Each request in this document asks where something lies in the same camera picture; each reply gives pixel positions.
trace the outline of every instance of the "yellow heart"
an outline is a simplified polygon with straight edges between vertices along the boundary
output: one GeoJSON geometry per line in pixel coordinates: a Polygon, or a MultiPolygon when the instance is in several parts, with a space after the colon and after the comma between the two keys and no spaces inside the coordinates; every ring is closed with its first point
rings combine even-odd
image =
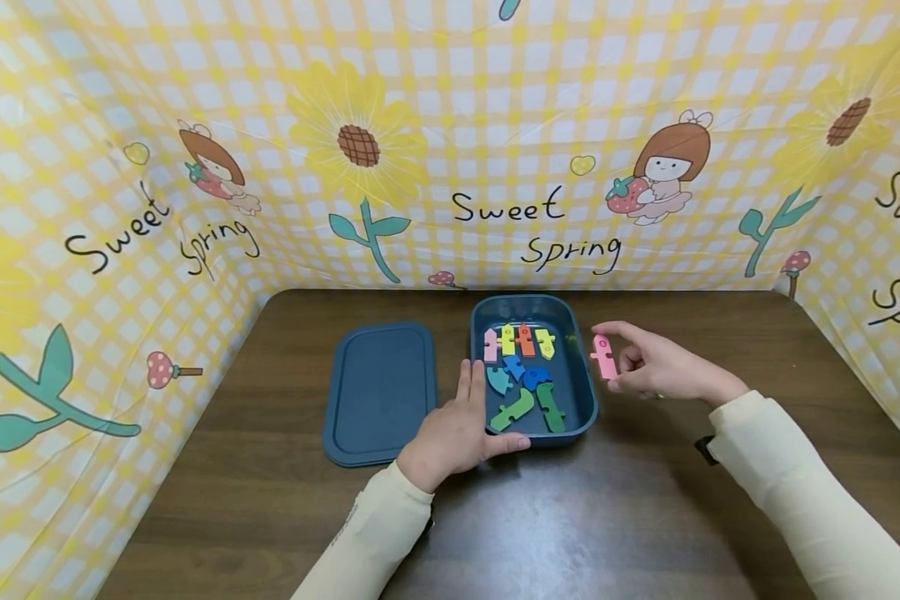
{"type": "Polygon", "coordinates": [[[597,159],[594,157],[573,157],[570,162],[572,174],[581,177],[593,171],[595,166],[597,166],[597,159]]]}
{"type": "Polygon", "coordinates": [[[130,163],[144,165],[149,160],[149,147],[142,142],[133,142],[123,146],[123,156],[127,157],[130,163]]]}

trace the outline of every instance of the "strawberry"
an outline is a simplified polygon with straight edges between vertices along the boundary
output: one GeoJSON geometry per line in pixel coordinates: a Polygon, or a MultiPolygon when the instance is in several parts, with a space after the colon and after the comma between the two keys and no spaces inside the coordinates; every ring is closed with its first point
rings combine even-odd
{"type": "Polygon", "coordinates": [[[633,213],[641,207],[636,197],[647,188],[650,185],[643,177],[614,178],[613,189],[607,192],[607,208],[616,214],[633,213]]]}

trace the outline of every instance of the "blue puzzle piece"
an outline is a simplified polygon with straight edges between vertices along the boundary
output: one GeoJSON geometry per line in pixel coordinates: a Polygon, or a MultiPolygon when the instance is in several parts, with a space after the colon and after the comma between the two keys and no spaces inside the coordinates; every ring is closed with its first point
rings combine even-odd
{"type": "Polygon", "coordinates": [[[519,356],[504,356],[504,371],[511,374],[515,381],[519,381],[526,370],[520,364],[519,356]]]}
{"type": "Polygon", "coordinates": [[[546,381],[552,381],[550,372],[544,367],[528,368],[523,375],[523,386],[533,392],[537,386],[546,381]]]}
{"type": "Polygon", "coordinates": [[[509,375],[502,368],[487,367],[487,380],[493,391],[499,393],[500,396],[507,396],[507,390],[513,387],[513,382],[509,380],[509,375]]]}

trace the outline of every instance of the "right hand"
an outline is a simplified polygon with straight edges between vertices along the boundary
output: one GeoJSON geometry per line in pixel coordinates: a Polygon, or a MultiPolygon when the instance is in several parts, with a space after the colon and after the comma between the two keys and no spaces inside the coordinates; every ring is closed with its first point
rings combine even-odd
{"type": "Polygon", "coordinates": [[[631,323],[602,322],[593,327],[593,332],[619,335],[632,345],[615,352],[620,361],[620,375],[607,382],[612,392],[636,393],[642,397],[661,394],[666,398],[700,398],[716,408],[749,391],[747,384],[733,373],[631,323]]]}

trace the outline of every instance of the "sunflower center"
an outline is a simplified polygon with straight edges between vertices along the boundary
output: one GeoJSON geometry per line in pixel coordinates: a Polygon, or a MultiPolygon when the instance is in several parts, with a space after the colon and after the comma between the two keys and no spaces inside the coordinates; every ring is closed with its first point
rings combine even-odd
{"type": "Polygon", "coordinates": [[[344,125],[337,133],[337,145],[343,156],[358,167],[372,167],[380,163],[380,144],[373,133],[356,125],[344,125]]]}
{"type": "Polygon", "coordinates": [[[843,142],[846,142],[850,135],[853,135],[860,122],[867,116],[869,105],[871,105],[871,99],[864,98],[852,103],[847,110],[843,110],[843,113],[830,126],[830,132],[827,134],[827,145],[843,145],[843,142]]]}

